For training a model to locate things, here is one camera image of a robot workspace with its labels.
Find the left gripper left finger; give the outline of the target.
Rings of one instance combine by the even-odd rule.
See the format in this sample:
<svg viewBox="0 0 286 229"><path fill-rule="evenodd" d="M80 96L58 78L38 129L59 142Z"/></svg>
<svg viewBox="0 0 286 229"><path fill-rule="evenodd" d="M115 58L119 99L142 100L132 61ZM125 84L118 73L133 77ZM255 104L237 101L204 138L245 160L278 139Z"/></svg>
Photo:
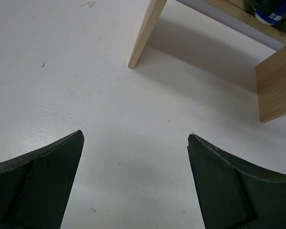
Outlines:
<svg viewBox="0 0 286 229"><path fill-rule="evenodd" d="M59 229L84 145L78 130L0 162L0 229Z"/></svg>

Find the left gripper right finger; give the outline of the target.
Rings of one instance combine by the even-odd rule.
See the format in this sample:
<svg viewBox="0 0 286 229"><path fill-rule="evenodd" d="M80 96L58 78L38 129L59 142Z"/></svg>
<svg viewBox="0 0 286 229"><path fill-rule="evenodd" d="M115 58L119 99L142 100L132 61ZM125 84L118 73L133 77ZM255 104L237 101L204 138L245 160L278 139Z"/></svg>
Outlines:
<svg viewBox="0 0 286 229"><path fill-rule="evenodd" d="M286 175L188 137L195 189L207 229L286 229Z"/></svg>

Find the blue silver energy can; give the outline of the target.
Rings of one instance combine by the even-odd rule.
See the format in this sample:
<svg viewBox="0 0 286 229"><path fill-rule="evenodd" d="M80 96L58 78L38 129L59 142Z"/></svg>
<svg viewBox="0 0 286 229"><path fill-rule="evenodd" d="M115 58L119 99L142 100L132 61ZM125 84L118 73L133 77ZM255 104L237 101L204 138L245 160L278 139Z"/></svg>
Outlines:
<svg viewBox="0 0 286 229"><path fill-rule="evenodd" d="M253 0L255 16L267 25L277 24L286 14L286 0Z"/></svg>

